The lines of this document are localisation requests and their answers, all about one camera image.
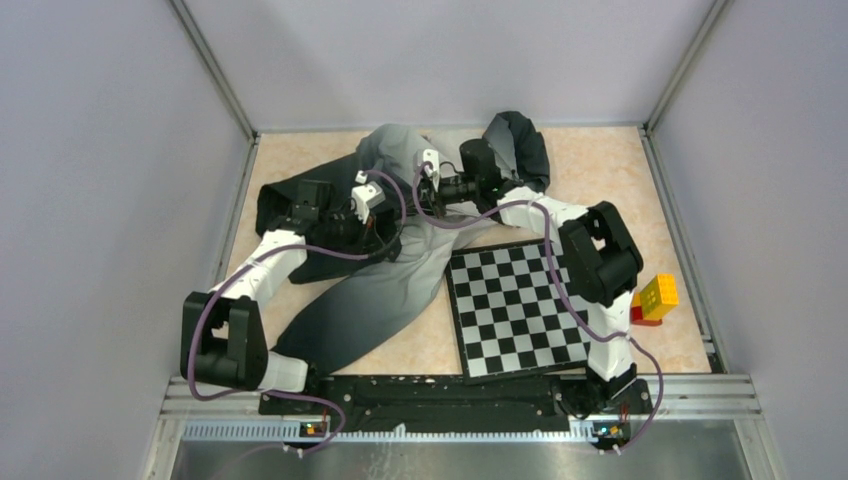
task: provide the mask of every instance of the black square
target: black square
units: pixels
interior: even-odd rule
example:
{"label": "black square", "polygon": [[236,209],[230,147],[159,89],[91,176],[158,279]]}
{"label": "black square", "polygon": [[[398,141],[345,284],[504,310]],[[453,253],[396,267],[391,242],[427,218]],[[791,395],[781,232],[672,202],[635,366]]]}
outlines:
{"label": "black square", "polygon": [[530,274],[516,275],[515,276],[515,284],[518,285],[518,288],[527,288],[533,286],[533,280],[530,279]]}
{"label": "black square", "polygon": [[501,291],[501,281],[498,280],[497,278],[486,280],[486,291],[487,292],[500,292]]}
{"label": "black square", "polygon": [[521,307],[524,308],[524,316],[526,318],[538,317],[539,315],[542,314],[542,312],[539,311],[539,304],[538,303],[525,303]]}
{"label": "black square", "polygon": [[530,327],[527,326],[527,320],[513,320],[509,322],[509,326],[512,327],[512,334],[515,336],[527,335],[530,333]]}
{"label": "black square", "polygon": [[495,254],[492,252],[483,252],[480,254],[480,265],[492,265],[495,263]]}
{"label": "black square", "polygon": [[498,346],[501,353],[515,353],[515,340],[511,338],[501,338],[498,340]]}
{"label": "black square", "polygon": [[480,267],[471,267],[468,269],[468,281],[483,280],[483,269]]}
{"label": "black square", "polygon": [[545,267],[542,266],[541,258],[533,258],[527,260],[527,268],[530,269],[531,272],[544,272]]}
{"label": "black square", "polygon": [[509,250],[509,259],[513,262],[518,260],[524,260],[526,257],[524,256],[524,249],[521,247],[513,248]]}
{"label": "black square", "polygon": [[554,363],[565,363],[571,361],[571,356],[568,354],[567,347],[553,347],[551,353],[554,357]]}
{"label": "black square", "polygon": [[573,343],[580,343],[583,341],[580,338],[580,331],[577,330],[577,328],[566,328],[562,331],[562,334],[565,336],[565,343],[571,345]]}
{"label": "black square", "polygon": [[542,317],[542,321],[545,322],[545,331],[551,332],[562,328],[562,325],[559,323],[559,317],[556,315],[545,315]]}
{"label": "black square", "polygon": [[506,313],[506,307],[493,308],[492,319],[494,319],[496,323],[509,321],[509,315]]}
{"label": "black square", "polygon": [[540,348],[548,348],[550,346],[550,344],[548,343],[548,336],[544,333],[531,333],[530,343],[533,344],[534,350],[539,350]]}
{"label": "black square", "polygon": [[469,343],[465,346],[468,359],[483,358],[483,345],[480,342]]}
{"label": "black square", "polygon": [[465,312],[459,314],[459,324],[463,327],[476,327],[477,316],[474,312]]}
{"label": "black square", "polygon": [[550,300],[554,298],[554,294],[551,293],[551,287],[547,285],[544,287],[536,287],[534,290],[536,290],[536,298],[539,300]]}
{"label": "black square", "polygon": [[500,275],[501,277],[511,277],[514,274],[515,270],[513,270],[511,263],[498,264],[498,275]]}
{"label": "black square", "polygon": [[471,297],[474,300],[474,309],[482,310],[484,308],[489,308],[489,296],[488,295],[474,295]]}
{"label": "black square", "polygon": [[498,338],[495,334],[494,325],[480,325],[480,340],[494,340]]}
{"label": "black square", "polygon": [[504,301],[507,305],[518,305],[521,303],[521,295],[518,294],[518,290],[504,292]]}
{"label": "black square", "polygon": [[486,359],[486,372],[500,373],[503,372],[503,362],[501,357],[489,357]]}
{"label": "black square", "polygon": [[467,283],[458,283],[453,286],[453,291],[457,297],[468,297],[471,295],[471,285]]}
{"label": "black square", "polygon": [[521,368],[533,368],[536,365],[536,354],[534,352],[521,352],[518,354],[518,364]]}

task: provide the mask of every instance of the checkerboard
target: checkerboard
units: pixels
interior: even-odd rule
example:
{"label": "checkerboard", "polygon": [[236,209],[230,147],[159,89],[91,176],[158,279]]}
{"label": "checkerboard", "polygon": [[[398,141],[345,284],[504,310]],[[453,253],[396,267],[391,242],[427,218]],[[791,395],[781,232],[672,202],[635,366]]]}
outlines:
{"label": "checkerboard", "polygon": [[[446,276],[467,383],[586,366],[589,337],[559,301],[542,241],[458,250]],[[588,321],[586,301],[569,300]]]}

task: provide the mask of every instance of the garment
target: garment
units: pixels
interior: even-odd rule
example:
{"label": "garment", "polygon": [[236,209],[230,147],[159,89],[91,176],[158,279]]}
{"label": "garment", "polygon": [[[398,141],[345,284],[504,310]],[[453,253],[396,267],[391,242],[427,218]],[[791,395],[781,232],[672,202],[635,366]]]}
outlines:
{"label": "garment", "polygon": [[[505,139],[512,138],[513,145],[511,149],[501,147],[500,151],[496,151],[497,155],[507,166],[515,165],[513,170],[522,179],[543,190],[548,182],[547,156],[542,155],[545,152],[544,141],[541,150],[537,144],[522,148],[515,143],[520,139],[535,143],[541,140],[541,135],[533,135],[532,123],[529,129],[524,124],[520,135],[514,136],[510,129],[502,128],[502,121],[498,122],[492,133],[495,142],[506,145]],[[437,137],[433,136],[434,142],[431,143],[410,127],[384,125],[362,139],[354,154],[355,159],[343,157],[336,162],[344,161],[339,169],[345,170],[345,174],[349,173],[347,170],[351,165],[380,168],[397,179],[404,196],[409,197],[414,176],[412,160],[417,152],[435,148],[448,158],[459,157],[461,142],[445,142],[444,136],[442,141],[435,141]],[[533,152],[533,155],[515,157],[513,153],[525,151]],[[527,161],[530,162],[529,167],[524,164]],[[322,167],[332,170],[336,162]],[[461,170],[461,164],[454,161],[454,165]],[[459,222],[477,215],[476,207],[466,202],[449,206],[448,216],[443,220]],[[412,322],[438,293],[452,250],[465,247],[494,224],[484,220],[467,228],[444,230],[429,225],[419,216],[410,217],[400,235],[402,248],[394,262],[364,266],[324,292],[297,314],[272,350],[306,360],[319,375],[332,373],[352,363]]]}

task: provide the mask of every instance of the yellow box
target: yellow box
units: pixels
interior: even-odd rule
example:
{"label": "yellow box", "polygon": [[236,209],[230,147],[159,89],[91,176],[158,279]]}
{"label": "yellow box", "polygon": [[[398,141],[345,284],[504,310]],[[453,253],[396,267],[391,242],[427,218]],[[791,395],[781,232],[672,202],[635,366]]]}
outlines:
{"label": "yellow box", "polygon": [[659,320],[680,303],[677,297],[677,285],[674,275],[661,273],[651,280],[640,294],[642,301],[642,318]]}

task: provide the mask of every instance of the table surface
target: table surface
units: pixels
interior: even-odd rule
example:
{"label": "table surface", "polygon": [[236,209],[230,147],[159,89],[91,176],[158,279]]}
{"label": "table surface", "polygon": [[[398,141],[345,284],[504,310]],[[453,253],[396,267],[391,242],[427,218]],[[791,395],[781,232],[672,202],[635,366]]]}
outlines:
{"label": "table surface", "polygon": [[[635,127],[541,128],[551,161],[547,194],[558,200],[616,205],[645,261],[639,288],[657,273],[677,280],[680,305],[659,327],[633,326],[632,335],[651,352],[664,372],[709,372],[701,334],[692,310],[680,264],[660,207],[639,133]],[[254,232],[259,189],[349,154],[367,131],[264,134],[250,177],[228,274],[259,245]],[[470,246],[537,238],[528,231],[496,226]],[[308,285],[283,285],[262,312],[269,346],[294,316],[338,280]],[[640,372],[655,371],[634,350]],[[372,350],[340,374],[460,374],[450,300],[445,281],[436,299],[400,333]]]}

